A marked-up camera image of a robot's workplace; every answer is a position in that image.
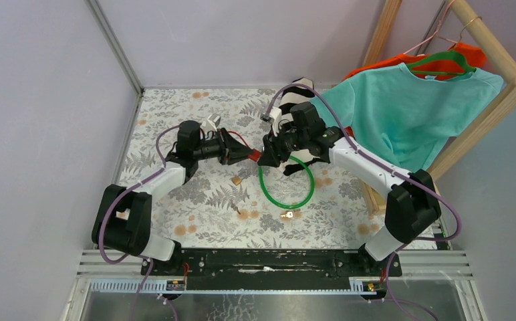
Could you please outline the red cable lock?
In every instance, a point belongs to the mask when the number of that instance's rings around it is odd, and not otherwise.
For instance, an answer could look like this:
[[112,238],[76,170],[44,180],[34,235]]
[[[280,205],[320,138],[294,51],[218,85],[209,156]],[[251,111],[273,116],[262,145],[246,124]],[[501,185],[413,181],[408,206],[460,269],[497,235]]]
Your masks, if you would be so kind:
[[242,142],[243,144],[250,148],[252,150],[252,153],[248,156],[248,159],[254,161],[254,162],[257,162],[261,156],[261,151],[257,150],[256,148],[251,148],[249,146],[249,144],[246,142],[246,140],[237,132],[233,131],[233,130],[229,130],[228,131],[229,134],[234,134],[235,136],[237,136]]

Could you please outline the green cable lock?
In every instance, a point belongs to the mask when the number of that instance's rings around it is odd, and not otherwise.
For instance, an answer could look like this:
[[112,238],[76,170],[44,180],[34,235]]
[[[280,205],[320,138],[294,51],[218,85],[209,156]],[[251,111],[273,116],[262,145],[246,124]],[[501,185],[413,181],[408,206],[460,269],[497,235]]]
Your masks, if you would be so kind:
[[306,206],[312,199],[314,192],[315,192],[315,177],[314,177],[312,171],[309,169],[309,167],[302,160],[298,159],[295,156],[290,156],[289,159],[291,161],[294,161],[297,164],[299,164],[306,171],[306,173],[309,177],[309,192],[306,195],[305,199],[302,200],[301,202],[289,205],[289,204],[280,203],[279,201],[274,199],[270,195],[269,191],[267,190],[267,186],[264,181],[264,173],[263,173],[262,166],[259,166],[258,177],[259,177],[259,184],[260,184],[261,190],[268,201],[270,201],[276,207],[279,207],[281,209],[294,210],[294,209],[299,209],[299,208]]

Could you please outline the brass padlock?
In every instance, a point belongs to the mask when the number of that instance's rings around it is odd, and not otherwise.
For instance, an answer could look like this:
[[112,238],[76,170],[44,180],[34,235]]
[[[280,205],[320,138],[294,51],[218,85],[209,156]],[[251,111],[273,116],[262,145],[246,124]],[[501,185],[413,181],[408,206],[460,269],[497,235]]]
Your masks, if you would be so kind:
[[238,186],[246,178],[247,178],[247,173],[245,171],[241,171],[241,172],[237,173],[234,177],[231,178],[231,182],[235,186]]

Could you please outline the cable lock keys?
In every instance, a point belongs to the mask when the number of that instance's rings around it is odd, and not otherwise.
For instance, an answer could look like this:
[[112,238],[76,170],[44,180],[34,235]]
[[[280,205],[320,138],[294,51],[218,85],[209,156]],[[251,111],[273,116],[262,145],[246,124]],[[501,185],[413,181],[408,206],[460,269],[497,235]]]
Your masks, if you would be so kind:
[[280,215],[281,219],[286,219],[286,220],[292,219],[293,217],[294,217],[293,211],[286,211]]

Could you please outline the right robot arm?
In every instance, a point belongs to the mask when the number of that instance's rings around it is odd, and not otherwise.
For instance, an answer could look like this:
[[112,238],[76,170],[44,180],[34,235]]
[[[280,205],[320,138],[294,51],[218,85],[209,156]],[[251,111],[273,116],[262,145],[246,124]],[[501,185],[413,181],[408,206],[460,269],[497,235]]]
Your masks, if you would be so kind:
[[271,131],[263,137],[258,165],[279,167],[293,152],[308,150],[321,161],[352,172],[386,200],[384,227],[361,247],[358,267],[373,276],[384,267],[393,251],[415,240],[440,216],[434,184],[424,170],[411,173],[362,149],[342,128],[327,126],[313,104],[291,108],[290,120],[284,120],[279,108],[270,108],[262,120]]

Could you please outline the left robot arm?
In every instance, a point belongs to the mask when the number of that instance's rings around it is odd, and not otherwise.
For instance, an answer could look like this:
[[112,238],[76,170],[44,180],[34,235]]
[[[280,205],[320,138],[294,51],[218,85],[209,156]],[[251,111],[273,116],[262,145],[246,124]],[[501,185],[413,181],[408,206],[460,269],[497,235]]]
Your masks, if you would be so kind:
[[175,130],[176,142],[155,173],[129,187],[106,187],[92,228],[92,241],[106,262],[119,262],[106,253],[107,249],[114,249],[124,257],[155,259],[156,266],[167,275],[178,272],[182,258],[175,250],[180,243],[152,230],[154,204],[189,182],[199,161],[215,158],[222,165],[233,165],[247,160],[254,152],[225,128],[206,137],[200,123],[187,120],[175,126]]

